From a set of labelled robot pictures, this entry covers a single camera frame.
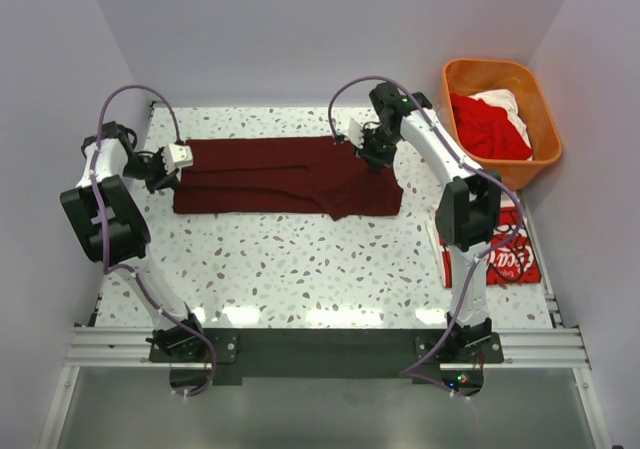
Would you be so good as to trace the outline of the dark maroon t shirt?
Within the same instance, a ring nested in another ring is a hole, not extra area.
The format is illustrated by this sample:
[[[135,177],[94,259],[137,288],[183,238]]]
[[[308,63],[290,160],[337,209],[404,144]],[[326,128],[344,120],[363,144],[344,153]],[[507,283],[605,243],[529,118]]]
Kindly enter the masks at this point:
[[[176,214],[299,213],[396,216],[403,189],[329,136],[187,142],[194,165],[174,191]]]

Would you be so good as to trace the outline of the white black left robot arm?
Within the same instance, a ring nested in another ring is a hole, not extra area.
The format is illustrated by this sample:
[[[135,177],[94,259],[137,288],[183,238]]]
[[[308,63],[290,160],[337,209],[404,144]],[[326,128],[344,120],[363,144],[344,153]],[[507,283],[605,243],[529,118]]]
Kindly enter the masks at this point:
[[[151,254],[151,232],[125,184],[142,181],[150,193],[175,189],[193,165],[181,140],[155,152],[138,151],[137,134],[116,122],[84,139],[82,176],[60,194],[60,203],[87,258],[106,274],[117,273],[139,298],[153,323],[147,342],[171,361],[200,362],[211,344],[188,304],[162,275]]]

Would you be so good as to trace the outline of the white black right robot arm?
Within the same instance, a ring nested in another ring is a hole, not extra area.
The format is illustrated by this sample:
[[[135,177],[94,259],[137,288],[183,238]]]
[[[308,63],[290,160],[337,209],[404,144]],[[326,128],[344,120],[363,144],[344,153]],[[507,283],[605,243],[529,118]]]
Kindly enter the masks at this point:
[[[486,262],[499,222],[501,179],[467,158],[422,95],[382,78],[369,99],[378,126],[360,130],[355,154],[378,172],[393,166],[397,145],[406,142],[425,160],[442,188],[434,224],[450,253],[452,301],[446,329],[418,360],[424,364],[444,348],[456,353],[491,336]]]

